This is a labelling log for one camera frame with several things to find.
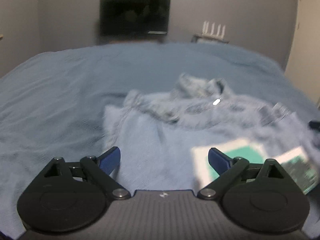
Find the light blue denim jacket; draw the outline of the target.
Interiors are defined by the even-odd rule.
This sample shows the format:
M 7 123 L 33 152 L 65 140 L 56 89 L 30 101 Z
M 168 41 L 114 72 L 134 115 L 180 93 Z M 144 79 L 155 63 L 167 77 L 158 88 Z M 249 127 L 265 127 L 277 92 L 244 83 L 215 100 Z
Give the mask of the light blue denim jacket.
M 218 177 L 217 148 L 252 163 L 276 159 L 304 193 L 319 183 L 313 133 L 295 112 L 232 92 L 222 79 L 178 78 L 168 93 L 130 91 L 104 110 L 104 148 L 121 151 L 116 180 L 129 191 L 198 191 Z

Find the white door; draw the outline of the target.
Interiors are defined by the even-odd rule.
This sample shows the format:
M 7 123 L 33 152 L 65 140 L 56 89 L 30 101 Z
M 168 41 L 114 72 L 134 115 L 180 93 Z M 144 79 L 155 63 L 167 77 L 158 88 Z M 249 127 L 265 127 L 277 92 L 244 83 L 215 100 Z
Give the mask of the white door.
M 298 0 L 285 75 L 298 85 L 319 74 L 319 0 Z

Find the blue fleece blanket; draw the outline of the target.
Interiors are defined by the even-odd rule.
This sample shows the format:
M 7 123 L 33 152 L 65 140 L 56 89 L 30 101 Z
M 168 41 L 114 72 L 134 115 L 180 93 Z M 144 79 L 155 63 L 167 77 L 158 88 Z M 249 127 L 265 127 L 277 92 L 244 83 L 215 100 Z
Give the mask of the blue fleece blanket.
M 214 43 L 140 43 L 38 54 L 1 78 L 1 232 L 24 226 L 18 197 L 55 156 L 76 161 L 103 147 L 103 108 L 129 90 L 166 92 L 178 76 L 223 78 L 232 90 L 282 103 L 304 121 L 319 111 L 272 59 Z

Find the white wifi router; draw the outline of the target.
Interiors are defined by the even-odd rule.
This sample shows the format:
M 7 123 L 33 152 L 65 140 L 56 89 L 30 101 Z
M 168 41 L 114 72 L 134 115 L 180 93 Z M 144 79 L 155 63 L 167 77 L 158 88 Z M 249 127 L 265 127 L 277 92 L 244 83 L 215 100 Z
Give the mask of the white wifi router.
M 213 38 L 215 40 L 223 41 L 225 38 L 226 26 L 218 24 L 215 22 L 210 23 L 209 21 L 204 21 L 202 26 L 202 36 L 207 38 Z

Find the black monitor screen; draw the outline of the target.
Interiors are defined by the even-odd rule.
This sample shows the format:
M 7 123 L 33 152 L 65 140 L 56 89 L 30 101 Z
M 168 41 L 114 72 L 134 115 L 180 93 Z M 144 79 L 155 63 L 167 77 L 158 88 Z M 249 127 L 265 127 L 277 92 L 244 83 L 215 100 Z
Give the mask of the black monitor screen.
M 100 35 L 167 35 L 170 3 L 171 0 L 100 0 Z

